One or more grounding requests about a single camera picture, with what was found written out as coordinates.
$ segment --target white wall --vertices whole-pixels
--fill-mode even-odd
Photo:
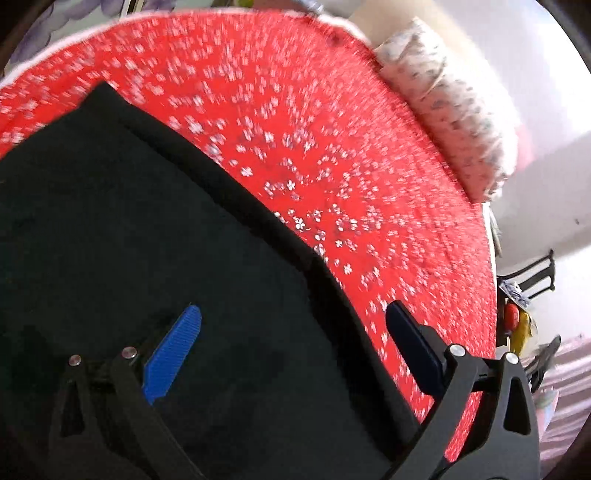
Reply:
[[[550,248],[564,255],[590,245],[591,133],[517,172],[492,210],[502,232],[499,270]]]
[[[537,157],[591,132],[591,74],[537,1],[436,3],[466,31],[501,78],[531,133]]]

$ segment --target bedsheet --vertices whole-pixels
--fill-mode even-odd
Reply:
[[[155,14],[99,31],[0,90],[0,156],[106,80],[178,131],[321,255],[419,420],[384,310],[403,300],[445,341],[492,356],[495,285],[471,205],[371,51],[280,12]],[[459,454],[473,395],[447,457]]]

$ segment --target metal screw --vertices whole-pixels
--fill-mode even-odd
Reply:
[[[134,346],[126,346],[123,350],[121,350],[121,356],[127,360],[131,360],[138,354],[138,351],[135,349]]]
[[[80,355],[72,355],[68,360],[68,364],[71,367],[77,367],[82,363],[82,357]]]
[[[466,349],[462,345],[454,343],[449,346],[449,351],[453,356],[464,356],[466,355]]]
[[[519,363],[519,357],[513,352],[509,352],[505,355],[505,358],[510,364],[517,365]]]

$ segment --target purple fabric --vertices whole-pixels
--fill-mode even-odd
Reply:
[[[527,365],[533,357],[523,358]],[[573,444],[591,412],[591,339],[574,338],[563,342],[554,367],[549,369],[540,391],[559,393],[552,421],[540,442],[542,474],[546,475]]]
[[[63,7],[67,0],[57,0],[45,10],[33,23],[24,38],[12,54],[11,63],[19,63],[33,58],[43,50],[51,40],[51,34],[62,28],[70,20],[80,20],[88,16],[100,6],[103,15],[109,18],[117,17],[121,13],[124,0],[80,0]]]

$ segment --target patterned pillow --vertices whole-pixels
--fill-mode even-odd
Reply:
[[[418,18],[375,50],[381,74],[439,145],[469,199],[500,194],[515,171],[517,135],[494,96],[477,85],[443,40]]]

